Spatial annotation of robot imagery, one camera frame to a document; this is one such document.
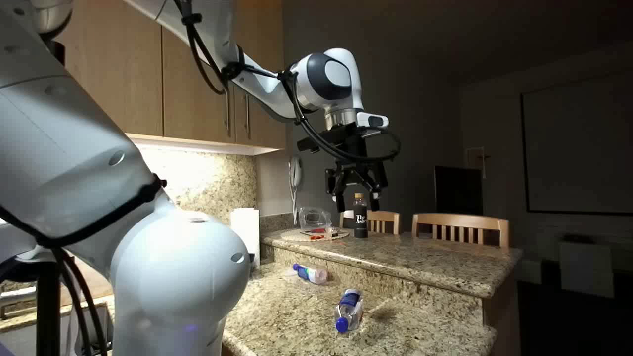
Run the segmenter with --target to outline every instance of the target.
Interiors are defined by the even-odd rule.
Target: bottle cap
[[[336,321],[336,329],[339,333],[346,333],[348,331],[348,327],[349,323],[347,319],[339,318],[339,320]]]

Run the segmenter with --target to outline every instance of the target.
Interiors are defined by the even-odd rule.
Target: wooden cabinet
[[[161,29],[123,1],[75,0],[66,69],[127,133],[163,135]]]
[[[221,88],[211,67],[203,65],[209,79]],[[227,114],[231,96],[217,95],[206,85],[189,46],[167,29],[163,29],[163,104],[165,137],[235,142],[235,128]]]
[[[236,0],[233,39],[263,68],[284,68],[281,0]],[[235,141],[249,146],[285,148],[287,124],[272,118],[257,99],[235,87]]]

